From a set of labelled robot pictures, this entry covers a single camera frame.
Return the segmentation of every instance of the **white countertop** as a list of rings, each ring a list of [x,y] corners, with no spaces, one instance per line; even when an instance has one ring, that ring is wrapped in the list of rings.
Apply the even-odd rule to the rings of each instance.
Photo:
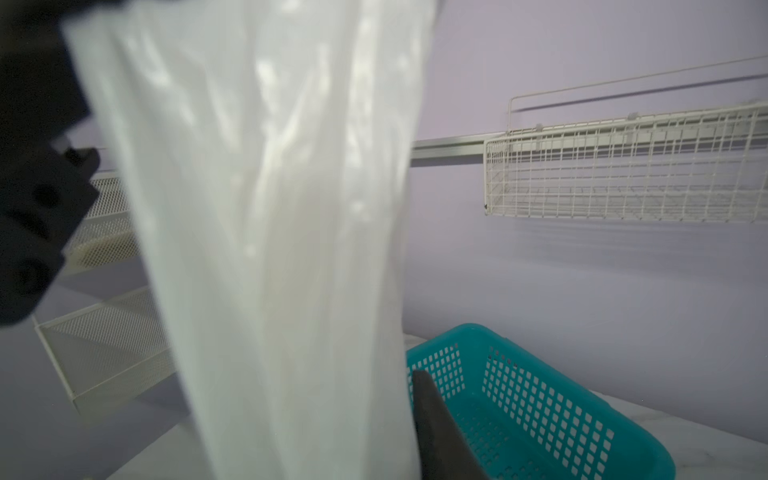
[[[409,349],[422,339],[406,335]],[[602,395],[672,455],[678,480],[768,480],[768,445]],[[193,419],[187,418],[108,480],[215,480]]]

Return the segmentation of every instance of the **white plastic bag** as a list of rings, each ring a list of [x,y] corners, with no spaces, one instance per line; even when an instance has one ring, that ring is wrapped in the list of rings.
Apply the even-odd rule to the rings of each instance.
[[[401,216],[431,0],[65,25],[217,477],[417,478]]]

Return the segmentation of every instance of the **lavender wall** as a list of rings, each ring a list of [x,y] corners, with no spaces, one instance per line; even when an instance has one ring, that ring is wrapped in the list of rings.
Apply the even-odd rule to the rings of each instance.
[[[419,138],[501,131],[529,91],[768,53],[768,2],[449,0]],[[715,68],[520,103],[768,72]],[[768,99],[768,83],[549,108],[516,126]],[[587,387],[768,442],[768,227],[485,217],[482,166],[411,169],[406,332],[465,322]]]
[[[435,29],[419,140],[506,129],[509,98],[534,91],[768,54],[765,0],[447,0]],[[553,94],[530,107],[768,72],[768,61]],[[748,81],[551,108],[515,116],[515,126],[719,107],[768,99]]]

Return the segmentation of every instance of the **teal plastic basket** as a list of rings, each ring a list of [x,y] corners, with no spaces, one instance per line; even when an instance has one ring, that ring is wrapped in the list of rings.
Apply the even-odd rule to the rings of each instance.
[[[493,479],[671,480],[648,432],[603,399],[484,326],[465,324],[407,352],[426,370]]]

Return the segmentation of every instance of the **white wire shelf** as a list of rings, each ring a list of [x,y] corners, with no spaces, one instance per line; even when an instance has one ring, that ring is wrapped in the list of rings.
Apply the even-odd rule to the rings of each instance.
[[[483,163],[491,215],[764,222],[768,103],[513,132]]]
[[[62,275],[72,275],[140,254],[128,202],[117,172],[94,175],[99,191],[93,207],[65,247]]]
[[[102,419],[176,371],[149,287],[37,329],[86,422]]]

